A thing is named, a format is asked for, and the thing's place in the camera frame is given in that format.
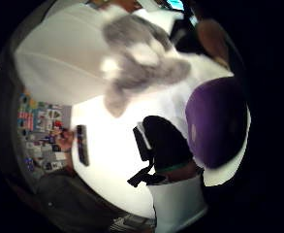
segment black strap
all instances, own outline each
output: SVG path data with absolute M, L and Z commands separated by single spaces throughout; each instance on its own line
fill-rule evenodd
M 132 177 L 130 180 L 127 182 L 134 187 L 137 187 L 140 182 L 146 182 L 149 179 L 148 172 L 151 170 L 153 167 L 153 160 L 149 160 L 149 166 L 142 168 L 134 177 Z

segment sticker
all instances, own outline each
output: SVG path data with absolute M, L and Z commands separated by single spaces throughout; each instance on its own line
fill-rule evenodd
M 38 111 L 37 116 L 35 117 L 35 131 L 45 132 L 46 129 L 46 112 Z
M 58 110 L 47 110 L 47 118 L 49 119 L 56 119 L 56 120 L 62 120 L 62 113 Z
M 56 155 L 57 152 L 61 152 L 61 148 L 58 145 L 53 144 L 52 145 L 52 151 L 54 151 L 55 155 Z
M 35 147 L 34 143 L 26 143 L 27 149 L 33 149 Z
M 53 121 L 51 119 L 47 120 L 46 131 L 51 131 L 53 129 Z
M 38 102 L 38 108 L 44 109 L 46 107 L 46 104 L 44 102 Z
M 61 109 L 63 109 L 63 106 L 62 105 L 52 105 L 52 108 L 61 110 Z
M 32 98 L 29 100 L 29 107 L 31 109 L 37 109 L 38 108 L 38 102 L 33 100 Z
M 52 170 L 57 170 L 63 167 L 60 161 L 51 162 L 51 166 L 52 166 Z
M 66 156 L 64 152 L 55 152 L 56 160 L 65 160 Z

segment black fabric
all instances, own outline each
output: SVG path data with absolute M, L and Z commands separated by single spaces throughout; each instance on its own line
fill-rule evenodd
M 49 220 L 68 233 L 106 232 L 119 217 L 116 208 L 64 170 L 42 177 L 37 197 Z
M 196 28 L 193 25 L 188 25 L 188 23 L 183 19 L 177 19 L 174 22 L 170 39 L 173 41 L 177 36 L 177 33 L 183 31 L 185 34 L 175 43 L 175 48 L 181 52 L 194 52 L 196 54 L 208 55 L 204 47 L 201 45 Z
M 187 141 L 168 120 L 147 116 L 142 125 L 152 147 L 156 171 L 184 163 L 192 158 Z

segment person's hand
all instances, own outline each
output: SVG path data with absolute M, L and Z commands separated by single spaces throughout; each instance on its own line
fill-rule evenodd
M 59 134 L 57 134 L 55 143 L 61 148 L 61 150 L 69 150 L 74 141 L 75 133 L 68 129 L 63 129 Z

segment smartphone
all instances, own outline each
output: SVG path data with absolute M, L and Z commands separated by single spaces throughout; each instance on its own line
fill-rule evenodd
M 89 166 L 85 125 L 77 125 L 77 144 L 78 144 L 78 154 L 79 154 L 80 163 L 82 163 L 85 166 Z

